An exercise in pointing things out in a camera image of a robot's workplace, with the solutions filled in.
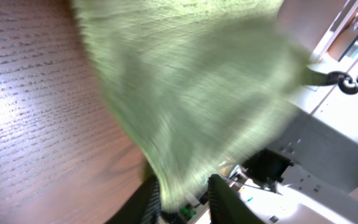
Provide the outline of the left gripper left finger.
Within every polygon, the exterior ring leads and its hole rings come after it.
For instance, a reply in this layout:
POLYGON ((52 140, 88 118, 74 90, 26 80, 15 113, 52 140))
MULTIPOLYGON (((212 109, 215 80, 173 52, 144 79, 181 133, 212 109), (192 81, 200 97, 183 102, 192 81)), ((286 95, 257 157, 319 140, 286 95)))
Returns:
POLYGON ((158 224, 160 214, 160 184, 152 175, 105 224, 158 224))

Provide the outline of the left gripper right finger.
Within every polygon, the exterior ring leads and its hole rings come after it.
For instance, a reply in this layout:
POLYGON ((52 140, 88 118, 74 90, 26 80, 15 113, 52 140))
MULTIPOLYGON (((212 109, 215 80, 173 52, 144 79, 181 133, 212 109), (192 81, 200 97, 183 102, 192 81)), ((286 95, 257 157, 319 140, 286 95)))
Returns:
POLYGON ((208 180, 211 224, 264 224, 218 174, 208 180))

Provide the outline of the green microfiber cloth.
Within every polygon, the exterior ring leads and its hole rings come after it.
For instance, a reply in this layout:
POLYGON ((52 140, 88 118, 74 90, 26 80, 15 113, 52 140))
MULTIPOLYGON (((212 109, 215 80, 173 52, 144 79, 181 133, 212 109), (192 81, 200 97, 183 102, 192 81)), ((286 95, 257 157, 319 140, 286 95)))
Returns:
POLYGON ((308 54, 277 29, 281 1, 71 5, 106 105, 158 177, 164 210, 294 118, 287 98, 308 54))

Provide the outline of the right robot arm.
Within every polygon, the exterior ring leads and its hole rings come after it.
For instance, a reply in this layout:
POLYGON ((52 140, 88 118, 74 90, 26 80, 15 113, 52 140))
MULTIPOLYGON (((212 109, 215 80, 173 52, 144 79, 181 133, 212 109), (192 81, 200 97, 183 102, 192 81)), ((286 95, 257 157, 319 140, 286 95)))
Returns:
POLYGON ((245 161, 249 177, 280 186, 335 223, 358 223, 358 144, 300 111, 281 136, 245 161))

